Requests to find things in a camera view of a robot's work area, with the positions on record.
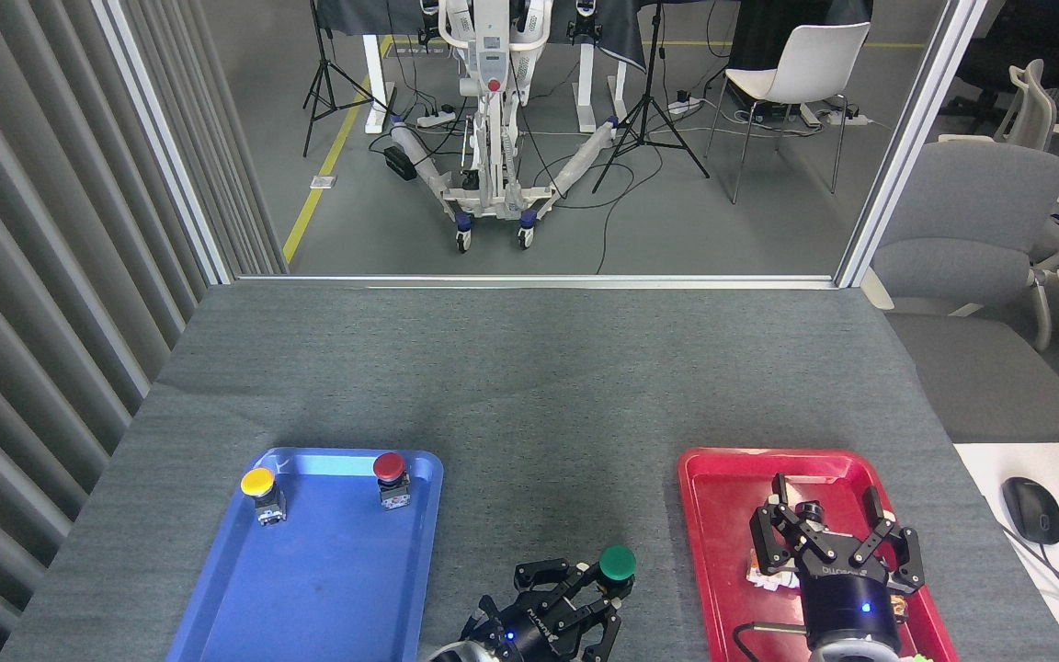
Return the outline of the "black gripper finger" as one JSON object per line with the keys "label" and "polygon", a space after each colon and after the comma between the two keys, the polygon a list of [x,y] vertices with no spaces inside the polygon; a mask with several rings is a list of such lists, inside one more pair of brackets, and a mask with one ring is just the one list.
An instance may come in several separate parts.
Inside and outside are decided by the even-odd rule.
{"label": "black gripper finger", "polygon": [[786,475],[774,476],[772,489],[768,502],[749,520],[759,570],[773,576],[789,566],[800,575],[821,576],[824,568],[839,560],[823,507],[816,500],[791,506]]}
{"label": "black gripper finger", "polygon": [[925,587],[925,566],[921,561],[919,536],[913,527],[896,522],[895,516],[883,508],[880,493],[875,486],[867,487],[862,498],[870,535],[860,541],[848,555],[852,569],[865,569],[875,560],[875,552],[886,541],[894,549],[895,569],[882,563],[882,570],[874,571],[875,578],[882,579],[891,591],[913,594]]}
{"label": "black gripper finger", "polygon": [[631,589],[614,589],[604,591],[600,600],[593,600],[576,613],[573,629],[577,632],[577,642],[584,641],[585,633],[594,627],[602,628],[602,636],[596,644],[586,645],[580,661],[609,661],[614,646],[615,637],[621,628],[618,608],[622,601],[631,595]]}
{"label": "black gripper finger", "polygon": [[517,565],[514,569],[514,587],[518,590],[516,603],[524,606],[586,606],[588,602],[609,600],[596,580],[598,565],[545,560]]}

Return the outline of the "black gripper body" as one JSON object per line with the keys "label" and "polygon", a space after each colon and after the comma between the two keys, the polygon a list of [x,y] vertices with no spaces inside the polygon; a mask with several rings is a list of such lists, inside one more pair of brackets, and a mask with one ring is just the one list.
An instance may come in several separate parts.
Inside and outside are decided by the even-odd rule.
{"label": "black gripper body", "polygon": [[591,629],[588,608],[570,600],[554,604],[542,615],[541,600],[518,600],[500,611],[491,596],[479,600],[459,637],[460,661],[588,661],[580,649]]}
{"label": "black gripper body", "polygon": [[867,636],[879,644],[900,641],[887,587],[889,569],[882,561],[854,569],[846,563],[798,560],[798,578],[810,644]]}

